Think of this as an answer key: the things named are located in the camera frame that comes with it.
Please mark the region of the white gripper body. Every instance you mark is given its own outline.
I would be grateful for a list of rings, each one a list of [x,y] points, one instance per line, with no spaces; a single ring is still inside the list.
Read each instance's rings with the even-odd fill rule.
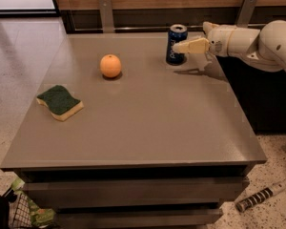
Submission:
[[[209,52],[217,56],[228,56],[230,37],[235,29],[236,26],[232,25],[218,25],[206,34],[206,38],[210,42]]]

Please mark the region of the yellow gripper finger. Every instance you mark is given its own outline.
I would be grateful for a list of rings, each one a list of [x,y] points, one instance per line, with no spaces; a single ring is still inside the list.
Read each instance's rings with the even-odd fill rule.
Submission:
[[[209,40],[203,37],[193,40],[184,40],[173,45],[173,51],[176,53],[205,53],[209,48]]]
[[[202,27],[203,27],[203,31],[206,34],[208,34],[211,30],[213,30],[214,28],[218,27],[218,24],[214,24],[214,23],[205,21],[203,23]]]

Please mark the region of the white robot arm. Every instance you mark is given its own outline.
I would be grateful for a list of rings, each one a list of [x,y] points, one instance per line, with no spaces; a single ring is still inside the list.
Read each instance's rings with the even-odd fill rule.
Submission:
[[[173,45],[177,53],[205,53],[235,57],[266,72],[286,72],[286,21],[276,20],[261,30],[237,25],[203,23],[205,37],[187,39]]]

